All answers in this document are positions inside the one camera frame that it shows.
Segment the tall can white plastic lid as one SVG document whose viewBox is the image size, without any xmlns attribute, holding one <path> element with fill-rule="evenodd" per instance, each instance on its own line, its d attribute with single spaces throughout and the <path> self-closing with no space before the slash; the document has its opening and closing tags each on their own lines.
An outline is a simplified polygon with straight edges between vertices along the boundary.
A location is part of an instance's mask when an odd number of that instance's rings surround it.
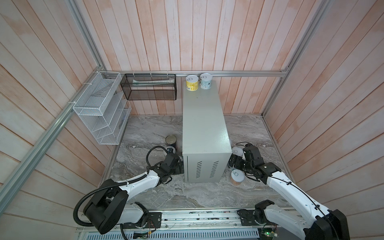
<svg viewBox="0 0 384 240">
<path fill-rule="evenodd" d="M 176 149 L 173 146 L 167 146 L 166 150 L 168 153 L 173 153 L 173 154 L 176 153 Z"/>
</svg>

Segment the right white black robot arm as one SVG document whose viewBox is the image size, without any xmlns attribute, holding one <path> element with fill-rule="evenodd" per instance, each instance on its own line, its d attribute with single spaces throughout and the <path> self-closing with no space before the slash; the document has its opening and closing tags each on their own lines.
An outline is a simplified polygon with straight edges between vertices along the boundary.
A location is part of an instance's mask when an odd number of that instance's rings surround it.
<svg viewBox="0 0 384 240">
<path fill-rule="evenodd" d="M 339 210 L 330 210 L 295 183 L 274 163 L 265 162 L 259 149 L 242 142 L 233 148 L 228 166 L 244 173 L 245 177 L 262 182 L 279 193 L 298 213 L 293 215 L 273 201 L 264 200 L 253 211 L 240 209 L 237 214 L 242 225 L 276 224 L 301 240 L 348 240 L 347 217 Z"/>
</svg>

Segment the left aluminium frame bar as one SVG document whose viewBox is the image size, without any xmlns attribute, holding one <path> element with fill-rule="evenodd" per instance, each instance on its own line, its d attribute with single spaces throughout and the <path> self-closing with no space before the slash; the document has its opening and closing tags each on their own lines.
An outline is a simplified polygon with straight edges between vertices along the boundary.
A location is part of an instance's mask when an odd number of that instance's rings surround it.
<svg viewBox="0 0 384 240">
<path fill-rule="evenodd" d="M 67 102 L 66 106 L 57 118 L 51 123 L 48 129 L 38 139 L 36 144 L 24 156 L 16 169 L 7 178 L 4 185 L 1 186 L 1 215 L 5 213 L 5 210 L 31 176 L 32 172 L 36 169 L 43 156 L 47 153 L 61 131 L 72 118 L 75 112 L 73 109 L 75 103 L 78 102 L 80 96 L 85 92 L 88 85 L 92 83 L 94 77 L 104 69 L 104 67 L 99 66 L 91 72 L 85 83 L 83 83 L 72 99 Z"/>
</svg>

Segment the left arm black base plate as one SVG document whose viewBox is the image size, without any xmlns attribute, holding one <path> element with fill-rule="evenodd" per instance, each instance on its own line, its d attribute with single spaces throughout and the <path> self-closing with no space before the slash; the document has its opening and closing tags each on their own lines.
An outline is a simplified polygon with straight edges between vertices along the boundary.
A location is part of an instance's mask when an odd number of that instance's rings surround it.
<svg viewBox="0 0 384 240">
<path fill-rule="evenodd" d="M 161 212 L 149 212 L 144 213 L 143 219 L 142 219 L 142 225 L 143 228 L 151 228 L 151 229 L 159 229 L 161 227 L 162 223 L 162 213 Z"/>
</svg>

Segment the dark can with brown lid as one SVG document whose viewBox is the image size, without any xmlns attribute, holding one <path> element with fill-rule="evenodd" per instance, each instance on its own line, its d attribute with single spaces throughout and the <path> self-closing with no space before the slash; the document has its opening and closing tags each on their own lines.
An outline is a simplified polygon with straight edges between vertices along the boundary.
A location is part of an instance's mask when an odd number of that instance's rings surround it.
<svg viewBox="0 0 384 240">
<path fill-rule="evenodd" d="M 166 145 L 177 148 L 177 137 L 175 135 L 168 135 L 166 138 Z"/>
</svg>

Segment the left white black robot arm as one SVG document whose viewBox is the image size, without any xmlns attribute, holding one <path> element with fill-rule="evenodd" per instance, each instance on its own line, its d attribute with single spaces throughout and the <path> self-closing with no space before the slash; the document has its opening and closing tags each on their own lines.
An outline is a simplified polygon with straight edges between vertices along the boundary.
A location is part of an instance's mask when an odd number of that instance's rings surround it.
<svg viewBox="0 0 384 240">
<path fill-rule="evenodd" d="M 136 195 L 167 184 L 173 175 L 182 174 L 181 158 L 168 153 L 164 161 L 147 167 L 135 178 L 115 182 L 108 179 L 96 190 L 82 197 L 73 212 L 74 221 L 83 227 L 94 227 L 103 235 L 115 226 L 132 224 L 137 228 L 149 226 L 149 211 L 139 202 L 127 205 Z"/>
</svg>

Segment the green white can pull-tab lid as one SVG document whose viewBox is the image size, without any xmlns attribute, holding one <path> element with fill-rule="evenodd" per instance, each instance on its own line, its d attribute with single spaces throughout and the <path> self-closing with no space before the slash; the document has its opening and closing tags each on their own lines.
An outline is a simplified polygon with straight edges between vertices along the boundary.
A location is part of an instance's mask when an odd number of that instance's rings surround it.
<svg viewBox="0 0 384 240">
<path fill-rule="evenodd" d="M 209 90 L 212 86 L 213 76 L 209 73 L 203 73 L 200 75 L 200 88 L 203 90 Z"/>
</svg>

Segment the right aluminium frame post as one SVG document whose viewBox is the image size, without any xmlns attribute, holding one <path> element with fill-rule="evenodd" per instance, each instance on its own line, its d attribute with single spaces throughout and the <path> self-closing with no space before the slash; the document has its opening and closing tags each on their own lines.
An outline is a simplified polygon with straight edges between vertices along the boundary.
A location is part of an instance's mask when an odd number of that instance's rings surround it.
<svg viewBox="0 0 384 240">
<path fill-rule="evenodd" d="M 332 4 L 333 1 L 303 1 L 275 62 L 280 75 L 267 81 L 271 87 L 260 110 L 263 118 Z"/>
</svg>

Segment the orange can pull-tab lid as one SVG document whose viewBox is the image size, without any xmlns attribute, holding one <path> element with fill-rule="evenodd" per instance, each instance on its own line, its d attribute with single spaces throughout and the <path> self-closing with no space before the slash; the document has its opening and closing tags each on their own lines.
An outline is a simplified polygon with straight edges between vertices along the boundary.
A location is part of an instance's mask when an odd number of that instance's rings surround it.
<svg viewBox="0 0 384 240">
<path fill-rule="evenodd" d="M 245 180 L 245 174 L 243 171 L 234 169 L 231 172 L 231 182 L 234 186 L 240 185 Z"/>
</svg>

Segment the yellow can pull-tab lid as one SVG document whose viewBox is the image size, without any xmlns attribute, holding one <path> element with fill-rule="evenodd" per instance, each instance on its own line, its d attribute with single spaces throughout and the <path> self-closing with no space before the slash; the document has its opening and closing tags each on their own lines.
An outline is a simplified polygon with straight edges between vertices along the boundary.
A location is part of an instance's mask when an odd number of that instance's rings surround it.
<svg viewBox="0 0 384 240">
<path fill-rule="evenodd" d="M 188 91 L 196 91 L 199 88 L 199 77 L 196 75 L 188 75 L 186 77 L 186 88 Z"/>
</svg>

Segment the horizontal aluminium frame bar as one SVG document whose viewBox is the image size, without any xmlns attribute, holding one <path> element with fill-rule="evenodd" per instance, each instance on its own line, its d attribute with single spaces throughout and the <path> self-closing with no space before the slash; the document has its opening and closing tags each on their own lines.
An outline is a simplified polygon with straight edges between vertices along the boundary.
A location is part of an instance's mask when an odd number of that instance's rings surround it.
<svg viewBox="0 0 384 240">
<path fill-rule="evenodd" d="M 133 75 L 176 75 L 177 77 L 186 77 L 188 75 L 196 75 L 199 76 L 201 74 L 207 73 L 212 75 L 213 77 L 278 77 L 282 78 L 284 77 L 288 72 L 282 71 L 282 70 L 249 70 L 249 71 L 236 71 L 236 70 L 229 70 L 229 71 L 208 71 L 208 70 L 202 70 L 202 71 L 117 71 L 117 73 L 120 73 L 121 75 L 124 74 L 133 74 Z"/>
</svg>

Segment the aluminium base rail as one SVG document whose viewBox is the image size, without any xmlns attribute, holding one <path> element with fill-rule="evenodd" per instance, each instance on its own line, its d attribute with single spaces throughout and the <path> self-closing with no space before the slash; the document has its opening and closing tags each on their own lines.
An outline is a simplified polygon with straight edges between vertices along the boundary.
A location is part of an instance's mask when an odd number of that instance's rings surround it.
<svg viewBox="0 0 384 240">
<path fill-rule="evenodd" d="M 241 224 L 237 210 L 239 208 L 149 210 L 149 212 L 162 213 L 162 223 L 159 229 L 124 226 L 124 231 L 144 233 L 149 230 L 159 232 L 166 230 L 242 229 L 244 226 Z"/>
</svg>

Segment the grey metal cabinet counter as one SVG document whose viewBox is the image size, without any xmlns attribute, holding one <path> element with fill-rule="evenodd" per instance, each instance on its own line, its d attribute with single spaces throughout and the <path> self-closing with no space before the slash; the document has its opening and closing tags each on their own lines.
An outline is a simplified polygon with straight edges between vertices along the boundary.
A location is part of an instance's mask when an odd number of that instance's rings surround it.
<svg viewBox="0 0 384 240">
<path fill-rule="evenodd" d="M 216 84 L 183 91 L 182 149 L 186 183 L 219 182 L 232 147 Z"/>
</svg>

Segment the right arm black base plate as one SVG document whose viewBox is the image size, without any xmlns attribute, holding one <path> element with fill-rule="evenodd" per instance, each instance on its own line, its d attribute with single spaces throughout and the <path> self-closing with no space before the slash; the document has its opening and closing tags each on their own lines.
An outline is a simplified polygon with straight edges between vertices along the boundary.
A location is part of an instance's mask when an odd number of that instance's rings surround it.
<svg viewBox="0 0 384 240">
<path fill-rule="evenodd" d="M 260 223 L 258 223 L 255 219 L 254 210 L 240 209 L 237 210 L 237 214 L 240 217 L 242 226 L 246 227 L 260 225 Z"/>
</svg>

